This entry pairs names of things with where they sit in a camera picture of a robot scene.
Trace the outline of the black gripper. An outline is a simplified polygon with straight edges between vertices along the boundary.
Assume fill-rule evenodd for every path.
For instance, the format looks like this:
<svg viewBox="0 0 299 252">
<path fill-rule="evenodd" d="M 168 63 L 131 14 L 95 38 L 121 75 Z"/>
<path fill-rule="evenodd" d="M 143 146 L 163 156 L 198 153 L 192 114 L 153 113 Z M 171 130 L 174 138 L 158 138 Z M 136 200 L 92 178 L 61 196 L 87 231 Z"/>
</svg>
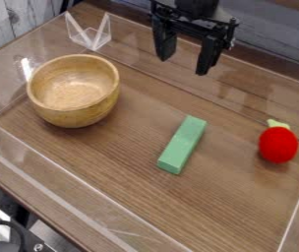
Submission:
<svg viewBox="0 0 299 252">
<path fill-rule="evenodd" d="M 231 49 L 239 20 L 224 11 L 219 0 L 149 0 L 156 55 L 167 61 L 176 52 L 178 33 L 202 39 L 195 74 L 203 76 L 216 64 L 222 42 Z"/>
</svg>

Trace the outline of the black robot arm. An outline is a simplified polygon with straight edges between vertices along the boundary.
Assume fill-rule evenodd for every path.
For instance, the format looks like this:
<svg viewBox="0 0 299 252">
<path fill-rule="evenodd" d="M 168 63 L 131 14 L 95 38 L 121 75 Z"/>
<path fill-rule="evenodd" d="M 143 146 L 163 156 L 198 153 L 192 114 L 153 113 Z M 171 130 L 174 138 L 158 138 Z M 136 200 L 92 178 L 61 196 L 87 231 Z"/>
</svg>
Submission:
<svg viewBox="0 0 299 252">
<path fill-rule="evenodd" d="M 174 56 L 180 33 L 200 41 L 198 76 L 216 65 L 222 51 L 234 47 L 239 21 L 220 8 L 219 0 L 151 0 L 151 23 L 162 61 Z"/>
</svg>

